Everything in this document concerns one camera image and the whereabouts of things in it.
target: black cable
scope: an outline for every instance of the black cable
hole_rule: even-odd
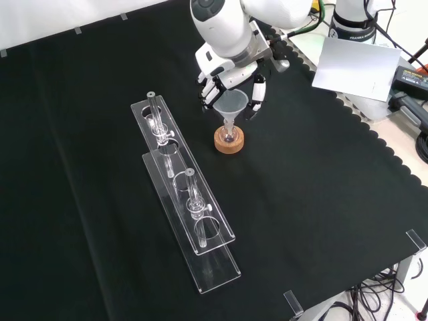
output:
[[[377,294],[380,294],[380,293],[383,293],[383,292],[386,292],[386,291],[389,291],[390,289],[388,289],[388,288],[386,288],[386,289],[383,289],[383,290],[381,290],[381,291],[376,291],[376,293]]]
[[[318,20],[318,17],[316,16],[316,15],[314,15],[313,13],[310,13],[309,12],[309,14],[312,16],[312,17],[314,17],[314,18],[310,18],[310,21],[305,25],[305,26],[303,26],[302,28],[306,28],[307,26],[309,26],[312,22],[314,22],[314,21],[316,21],[316,20]]]
[[[428,50],[428,38],[425,40],[425,45],[422,46],[421,49],[419,49],[416,53],[415,53],[415,57],[419,58],[421,57],[426,51]],[[409,59],[409,63],[412,64],[413,62],[415,62],[412,58]]]
[[[309,12],[309,14],[310,14],[312,17],[318,18],[318,16],[317,16],[317,15],[314,15],[312,12]],[[326,22],[325,20],[323,20],[322,22],[323,22],[323,24],[324,24],[324,25],[327,25],[327,27],[329,27],[329,28],[330,28],[330,24],[329,24],[328,22]]]
[[[379,286],[387,286],[388,284],[391,284],[393,281],[391,280],[391,281],[388,281],[388,282],[385,282],[385,283],[382,283],[382,282],[380,282],[379,280],[375,280],[375,281],[378,281],[379,282],[379,284],[371,284],[370,286],[372,287],[372,288],[377,288],[377,287],[379,287]]]
[[[370,0],[363,0],[364,1],[364,11],[366,12],[366,16],[367,16],[367,18],[369,18],[369,19],[371,19],[371,20],[373,20],[374,18],[370,15],[370,13],[368,12],[368,10],[367,10],[367,7],[368,7],[368,2],[370,1]],[[390,36],[389,36],[389,34],[384,30],[384,29],[382,29],[377,23],[375,23],[374,24],[374,26],[376,27],[376,29],[382,34],[382,35],[384,35],[390,42],[392,42],[393,43],[393,45],[394,45],[394,47],[398,47],[398,48],[400,48],[401,50],[403,50],[407,55],[409,55],[411,58],[413,58],[419,65],[421,65],[422,66],[422,68],[426,71],[426,72],[428,72],[428,68],[427,67],[425,67],[417,58],[415,58],[415,56],[413,56],[411,53],[409,53],[406,49],[404,49],[403,47],[401,47],[397,42],[395,42]]]
[[[379,9],[377,12],[381,12],[381,11],[391,11],[391,10],[395,10],[396,8],[388,8],[388,9]]]
[[[387,25],[387,30],[385,30],[385,31],[386,31],[386,33],[388,33],[389,24],[391,23],[391,20],[393,19],[394,11],[395,11],[395,9],[396,9],[396,7],[395,7],[395,2],[396,2],[396,1],[397,1],[397,0],[391,0],[391,3],[392,3],[392,5],[393,5],[393,10],[392,10],[392,12],[391,12],[391,15],[389,16],[388,25]]]
[[[428,135],[424,132],[416,138],[416,152],[428,164]]]
[[[422,272],[423,272],[423,262],[422,262],[422,259],[419,259],[419,263],[421,264],[421,269],[419,270],[419,273],[416,276],[414,276],[414,277],[411,278],[412,280],[417,279],[419,276],[422,275]]]
[[[301,28],[299,30],[289,32],[287,34],[287,38],[294,37],[295,35],[302,35],[303,33],[308,33],[308,32],[314,31],[316,28],[318,28],[318,26],[323,22],[323,20],[325,18],[325,15],[326,15],[326,10],[325,10],[325,7],[324,7],[323,0],[318,0],[318,5],[320,6],[320,16],[318,18],[318,22],[315,25],[311,26],[311,27]]]
[[[389,312],[391,312],[391,309],[393,308],[393,304],[394,304],[394,293],[395,293],[395,283],[396,283],[396,281],[398,281],[397,280],[397,273],[395,274],[394,283],[393,283],[393,289],[391,291],[391,303],[389,304],[387,313],[385,314],[385,317],[383,318],[383,321],[387,321],[388,316],[389,316]]]
[[[353,315],[354,315],[354,308],[352,308],[351,306],[349,306],[348,304],[345,304],[345,303],[343,303],[343,302],[339,302],[339,301],[337,301],[337,302],[333,303],[333,305],[330,307],[330,309],[333,309],[333,308],[343,308],[343,309],[345,309],[346,311],[348,311],[348,312],[350,313],[350,315],[351,315],[351,316],[353,316]],[[322,315],[322,317],[318,319],[318,321],[324,321],[324,320],[325,320],[325,318],[327,317],[327,314],[328,314],[328,312],[330,311],[330,309],[328,309],[328,310],[327,310],[327,312],[326,312],[326,313],[324,313],[324,314]],[[357,319],[357,320],[358,320],[358,321],[359,321],[359,320],[364,321],[364,318],[362,317],[361,313],[360,313],[359,311],[357,311],[356,313],[358,314],[358,317],[359,317],[359,319]]]
[[[392,276],[392,281],[390,281],[390,282],[388,282],[388,283],[382,283],[381,281],[383,281],[383,280],[379,280],[379,279],[377,279],[377,278],[374,278],[374,279],[372,279],[372,280],[374,280],[374,281],[377,281],[378,283],[379,283],[379,285],[380,286],[384,286],[387,290],[392,290],[393,292],[395,292],[395,293],[404,293],[404,291],[405,291],[405,288],[404,288],[404,285],[400,282],[400,280],[398,280],[397,279],[397,273],[395,273],[393,276]],[[395,289],[395,284],[396,283],[400,283],[400,287],[402,288],[402,290],[401,291],[397,291],[396,289]]]
[[[364,292],[363,290],[362,290],[362,286],[366,286],[366,288],[368,288],[368,289],[370,289],[371,290],[371,292]],[[378,295],[378,293],[375,291],[375,289],[373,289],[373,287],[371,287],[370,285],[368,285],[368,284],[365,284],[364,282],[363,283],[361,283],[359,286],[358,286],[358,293],[360,294],[360,298],[361,298],[361,303],[362,303],[362,305],[365,307],[365,309],[366,310],[368,310],[368,311],[370,311],[370,312],[372,312],[372,313],[376,313],[376,312],[378,312],[380,309],[381,309],[381,306],[382,306],[382,302],[381,302],[381,297]],[[371,306],[370,306],[370,304],[368,303],[368,300],[367,300],[367,298],[366,298],[366,296],[365,296],[365,294],[364,293],[373,293],[375,296],[376,296],[376,299],[377,299],[377,302],[378,302],[378,304],[377,304],[377,308],[376,309],[372,309],[371,308]]]
[[[358,292],[356,292],[355,288],[350,289],[350,297],[352,299],[352,307],[354,310],[352,311],[352,319],[358,320],[359,310],[358,310]]]

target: robotic hand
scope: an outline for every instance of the robotic hand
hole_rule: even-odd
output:
[[[311,5],[312,0],[191,0],[193,21],[206,41],[196,53],[202,105],[212,108],[224,91],[253,78],[253,97],[248,104],[253,116],[266,92],[258,65],[270,59],[277,71],[283,72],[289,63],[284,57],[274,57],[257,23],[249,22],[250,16],[293,29],[303,23]]]

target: test tube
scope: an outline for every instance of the test tube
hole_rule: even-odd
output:
[[[159,147],[160,153],[163,155],[163,161],[165,164],[165,169],[167,170],[168,178],[174,177],[174,168],[173,168],[173,162],[171,161],[171,157],[168,154],[167,150],[168,145],[163,145]]]
[[[199,246],[204,248],[207,247],[207,237],[205,236],[205,226],[203,219],[196,222],[195,232],[198,237]]]
[[[147,93],[147,100],[150,106],[150,111],[152,112],[153,119],[153,134],[156,136],[156,140],[158,145],[163,146],[168,144],[168,136],[167,136],[167,126],[162,123],[161,114],[159,112],[158,104],[156,102],[156,95],[154,92]]]
[[[186,174],[187,188],[189,190],[189,196],[190,196],[190,206],[192,206],[193,209],[196,209],[200,206],[200,199],[199,199],[198,186],[196,184],[195,170],[187,169],[185,171],[185,174]]]

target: white wall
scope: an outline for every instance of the white wall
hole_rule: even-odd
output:
[[[0,49],[166,0],[0,0]]]

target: robot finger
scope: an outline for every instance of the robot finger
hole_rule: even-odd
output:
[[[245,119],[252,119],[261,108],[266,95],[266,79],[261,75],[257,74],[254,76],[254,87],[253,87],[253,98],[245,111]]]
[[[201,72],[198,76],[198,79],[196,80],[196,83],[198,85],[205,86],[207,84],[207,81],[208,81],[207,77],[205,77],[205,74]]]
[[[206,98],[211,93],[211,91],[215,88],[215,82],[211,79],[207,82],[207,85],[202,89],[202,97]]]
[[[202,104],[206,109],[212,109],[214,103],[220,98],[223,94],[219,88],[214,87],[213,90],[210,91],[208,96],[202,100]]]

